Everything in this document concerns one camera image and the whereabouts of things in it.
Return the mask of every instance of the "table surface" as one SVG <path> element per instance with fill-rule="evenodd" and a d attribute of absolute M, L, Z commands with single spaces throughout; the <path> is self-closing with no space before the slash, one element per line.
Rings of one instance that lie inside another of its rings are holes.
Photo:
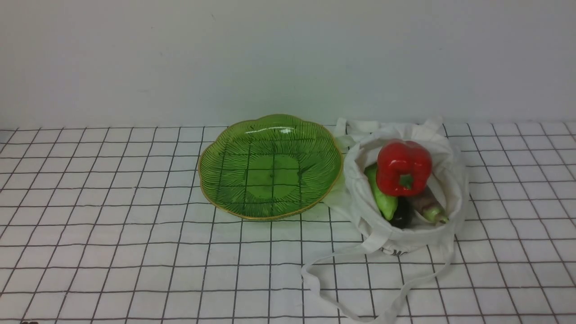
<path fill-rule="evenodd" d="M 0 131 L 0 323 L 351 323 L 300 268 L 361 235 L 322 203 L 272 223 L 210 205 L 196 165 L 223 129 Z M 411 291 L 397 323 L 575 323 L 576 123 L 442 132 L 471 210 L 450 272 Z M 441 263 L 426 247 L 314 272 L 370 318 Z"/>

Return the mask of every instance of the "white tote bag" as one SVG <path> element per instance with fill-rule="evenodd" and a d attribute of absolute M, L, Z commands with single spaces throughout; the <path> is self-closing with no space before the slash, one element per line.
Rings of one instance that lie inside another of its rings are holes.
<path fill-rule="evenodd" d="M 324 202 L 333 212 L 340 213 L 350 220 L 366 240 L 359 245 L 344 248 L 304 265 L 302 279 L 314 295 L 337 307 L 343 315 L 358 323 L 394 323 L 408 291 L 446 272 L 454 258 L 454 234 L 464 224 L 464 211 L 468 205 L 468 176 L 456 150 L 448 139 L 438 134 L 441 126 L 440 118 L 429 119 L 423 125 L 347 122 L 342 118 L 338 120 L 334 135 L 340 148 L 343 151 L 346 151 L 346 147 L 352 146 L 352 148 L 344 159 L 345 186 L 342 182 L 335 186 Z M 421 216 L 416 216 L 410 229 L 399 229 L 391 226 L 382 217 L 363 172 L 364 168 L 376 162 L 380 149 L 392 138 L 415 141 L 430 152 L 433 175 L 428 185 L 446 209 L 449 218 L 447 224 L 435 226 L 425 222 Z M 376 319 L 362 319 L 345 305 L 323 294 L 320 290 L 320 280 L 308 271 L 315 263 L 332 257 L 354 254 L 360 257 L 378 250 L 386 254 L 402 255 L 428 244 L 441 249 L 444 265 L 433 274 L 405 283 L 391 305 L 377 307 L 384 311 Z"/>

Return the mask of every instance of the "plate rim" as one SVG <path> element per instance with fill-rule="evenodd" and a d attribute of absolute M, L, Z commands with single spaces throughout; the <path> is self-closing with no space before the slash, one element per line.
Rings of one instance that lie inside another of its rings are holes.
<path fill-rule="evenodd" d="M 202 164 L 202 157 L 204 157 L 204 153 L 206 153 L 206 151 L 207 151 L 208 149 L 210 149 L 210 147 L 211 147 L 212 145 L 214 145 L 216 142 L 218 142 L 218 140 L 220 140 L 220 137 L 224 134 L 224 132 L 225 132 L 227 129 L 229 129 L 229 128 L 231 128 L 231 127 L 234 127 L 234 126 L 236 126 L 236 125 L 238 125 L 238 124 L 241 124 L 241 123 L 245 123 L 245 122 L 255 122 L 255 121 L 258 121 L 258 120 L 260 120 L 260 119 L 264 119 L 264 118 L 268 118 L 268 117 L 272 117 L 272 116 L 289 116 L 289 117 L 298 119 L 298 120 L 300 120 L 300 121 L 302 121 L 302 122 L 310 123 L 310 124 L 314 124 L 314 125 L 318 125 L 318 126 L 324 128 L 324 129 L 326 129 L 326 131 L 327 131 L 328 134 L 330 135 L 330 138 L 332 139 L 332 144 L 334 145 L 334 148 L 336 149 L 336 151 L 338 151 L 339 156 L 340 156 L 340 168 L 339 168 L 339 170 L 338 170 L 338 175 L 334 178 L 334 181 L 332 181 L 332 184 L 329 186 L 329 188 L 328 188 L 328 190 L 326 191 L 326 193 L 323 194 L 322 197 L 320 197 L 317 201 L 315 201 L 315 202 L 312 203 L 312 204 L 309 204 L 309 205 L 306 206 L 306 207 L 303 207 L 303 208 L 298 209 L 298 210 L 296 210 L 296 211 L 289 212 L 289 213 L 285 213 L 285 214 L 282 214 L 282 215 L 270 216 L 270 217 L 246 216 L 246 215 L 241 215 L 241 214 L 232 212 L 232 211 L 230 211 L 230 210 L 227 210 L 226 208 L 223 208 L 223 207 L 220 206 L 219 204 L 216 204 L 212 199 L 210 199 L 210 197 L 208 197 L 208 195 L 206 195 L 206 192 L 204 192 L 204 185 L 203 185 L 203 183 L 202 183 L 202 173 L 200 172 L 200 165 Z M 216 137 L 216 139 L 214 140 L 214 142 L 212 142 L 210 145 L 208 145 L 208 146 L 206 147 L 206 149 L 204 149 L 204 152 L 202 152 L 202 154 L 200 155 L 200 158 L 198 159 L 198 170 L 197 170 L 197 172 L 198 172 L 198 177 L 199 177 L 199 179 L 200 179 L 200 190 L 202 191 L 202 195 L 204 195 L 204 197 L 209 201 L 209 203 L 211 203 L 212 205 L 214 205 L 216 208 L 220 208 L 221 210 L 223 210 L 223 211 L 225 211 L 225 212 L 227 212 L 227 213 L 230 213 L 230 214 L 232 214 L 232 215 L 234 215 L 234 216 L 237 216 L 237 217 L 240 217 L 240 218 L 243 218 L 243 219 L 246 219 L 246 220 L 270 221 L 270 220 L 276 220 L 276 219 L 279 219 L 279 218 L 284 218 L 284 217 L 289 217 L 289 216 L 292 216 L 292 215 L 300 214 L 300 213 L 302 213 L 302 212 L 304 212 L 304 211 L 306 211 L 306 210 L 308 210 L 308 209 L 310 209 L 310 208 L 318 205 L 318 203 L 321 202 L 321 201 L 332 191 L 332 188 L 334 187 L 334 185 L 336 185 L 336 183 L 338 182 L 338 179 L 340 179 L 340 177 L 342 176 L 342 171 L 343 171 L 343 168 L 344 168 L 344 156 L 343 156 L 342 152 L 340 151 L 340 149 L 338 148 L 338 143 L 336 142 L 336 138 L 334 137 L 334 135 L 333 135 L 324 125 L 321 125 L 321 124 L 319 124 L 319 123 L 311 122 L 311 121 L 308 121 L 308 120 L 304 120 L 304 119 L 302 119 L 302 118 L 296 117 L 296 116 L 294 116 L 294 115 L 289 115 L 289 114 L 270 114 L 270 115 L 262 116 L 262 117 L 256 118 L 256 119 L 242 120 L 241 122 L 237 122 L 237 123 L 234 123 L 234 124 L 228 126 L 228 127 L 226 128 L 226 130 L 224 130 L 220 135 L 218 135 L 218 137 Z"/>

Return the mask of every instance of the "green glass plate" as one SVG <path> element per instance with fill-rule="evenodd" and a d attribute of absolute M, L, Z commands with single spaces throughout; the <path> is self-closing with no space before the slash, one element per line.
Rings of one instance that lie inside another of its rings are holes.
<path fill-rule="evenodd" d="M 250 220 L 301 213 L 330 191 L 342 154 L 321 125 L 270 115 L 228 127 L 199 162 L 200 186 L 216 207 Z"/>

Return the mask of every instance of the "bell pepper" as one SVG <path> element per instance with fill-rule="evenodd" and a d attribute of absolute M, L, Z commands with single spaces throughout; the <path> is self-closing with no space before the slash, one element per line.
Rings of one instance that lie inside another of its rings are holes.
<path fill-rule="evenodd" d="M 391 196 L 413 196 L 426 188 L 432 173 L 432 157 L 413 141 L 390 140 L 378 153 L 376 183 Z"/>

